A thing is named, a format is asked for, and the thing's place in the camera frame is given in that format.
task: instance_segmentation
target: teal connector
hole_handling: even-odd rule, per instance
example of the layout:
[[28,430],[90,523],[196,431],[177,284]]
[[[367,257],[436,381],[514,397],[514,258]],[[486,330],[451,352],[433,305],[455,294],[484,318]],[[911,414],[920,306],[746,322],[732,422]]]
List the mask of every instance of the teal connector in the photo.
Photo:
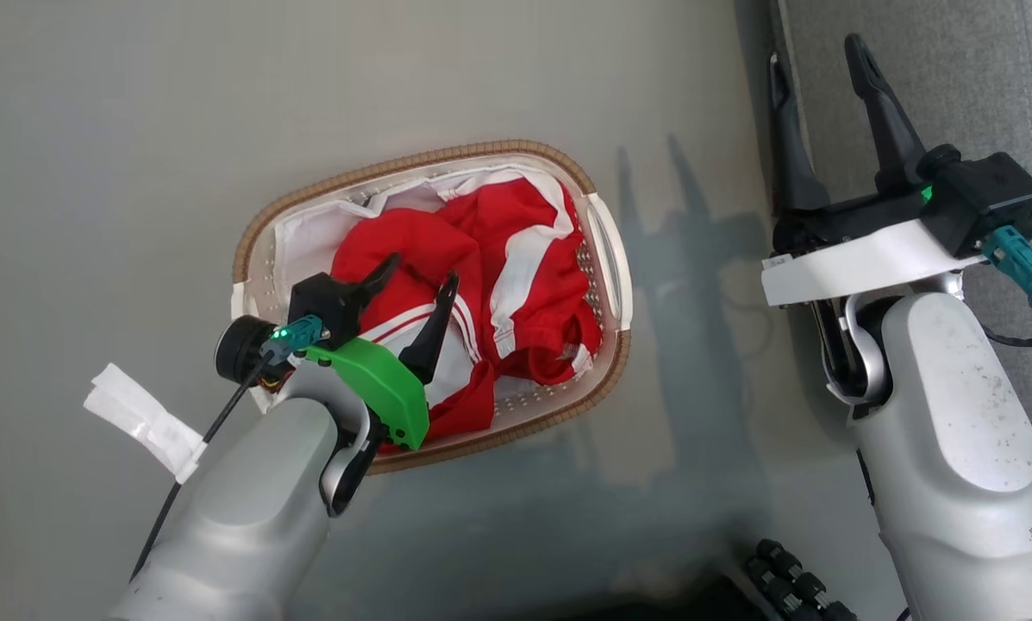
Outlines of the teal connector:
[[983,256],[1018,283],[1032,307],[1032,244],[1013,227],[995,229],[981,248]]
[[275,354],[270,358],[269,364],[280,365],[297,351],[316,345],[323,335],[323,323],[316,315],[305,315],[294,323],[282,326],[270,333],[270,336],[259,348],[260,356],[266,355],[267,351]]

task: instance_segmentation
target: gray floor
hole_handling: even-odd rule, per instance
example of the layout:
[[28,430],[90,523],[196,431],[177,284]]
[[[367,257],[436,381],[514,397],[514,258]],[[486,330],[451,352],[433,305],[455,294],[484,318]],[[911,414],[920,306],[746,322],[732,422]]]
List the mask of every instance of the gray floor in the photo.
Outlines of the gray floor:
[[[0,3],[0,618],[97,618],[122,591],[170,484],[82,400],[114,361],[208,425],[257,209],[505,137],[568,153],[613,208],[637,284],[626,373],[571,424],[368,480],[292,617],[666,597],[761,535],[862,618],[897,616],[809,324],[763,305],[767,27],[698,0]],[[255,416],[244,402],[206,461]]]

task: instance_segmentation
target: clothes pile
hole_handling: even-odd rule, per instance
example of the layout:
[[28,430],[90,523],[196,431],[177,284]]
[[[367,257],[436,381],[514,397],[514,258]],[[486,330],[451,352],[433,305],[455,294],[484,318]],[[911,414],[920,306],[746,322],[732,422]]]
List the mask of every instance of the clothes pile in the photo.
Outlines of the clothes pile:
[[578,264],[583,236],[574,200],[550,174],[493,166],[394,188],[372,197],[365,213],[335,202],[346,211],[327,232],[337,243],[332,277],[358,281],[390,253],[400,255],[362,317],[362,338],[400,354],[448,273],[458,275],[436,379],[425,388],[428,439],[487,429],[498,392],[558,385],[591,367],[601,329]]

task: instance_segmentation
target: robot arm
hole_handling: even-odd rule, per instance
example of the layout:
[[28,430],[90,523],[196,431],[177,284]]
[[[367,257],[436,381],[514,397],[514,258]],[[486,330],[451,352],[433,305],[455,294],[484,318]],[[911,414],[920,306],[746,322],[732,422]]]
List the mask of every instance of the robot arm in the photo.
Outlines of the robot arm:
[[225,330],[218,372],[244,388],[257,374],[275,387],[275,405],[197,485],[169,537],[150,540],[112,620],[286,617],[329,518],[347,510],[390,428],[402,449],[427,431],[422,385],[458,279],[448,276],[421,333],[394,358],[355,337],[395,264],[393,256],[354,286],[315,275],[294,287],[286,326],[244,316]]
[[[1032,176],[1005,154],[927,154],[858,35],[846,60],[877,144],[878,194],[827,204],[799,141],[791,75],[773,56],[777,220],[765,293],[814,310],[914,620],[1032,618],[1032,427],[961,301],[966,266],[1014,262],[1000,242],[1028,248]],[[1020,270],[1000,268],[1032,305],[1031,249],[1017,258]],[[907,284],[922,293],[860,305],[864,292]]]

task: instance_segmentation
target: white label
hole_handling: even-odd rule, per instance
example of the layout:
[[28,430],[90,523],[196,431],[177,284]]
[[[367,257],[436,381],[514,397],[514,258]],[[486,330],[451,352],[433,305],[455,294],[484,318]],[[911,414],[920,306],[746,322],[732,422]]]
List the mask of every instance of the white label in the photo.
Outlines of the white label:
[[768,270],[769,267],[775,267],[777,265],[782,265],[782,264],[787,263],[788,261],[791,261],[794,258],[793,258],[792,255],[769,256],[768,259],[765,259],[765,260],[763,260],[761,262],[761,268],[762,268],[762,270]]

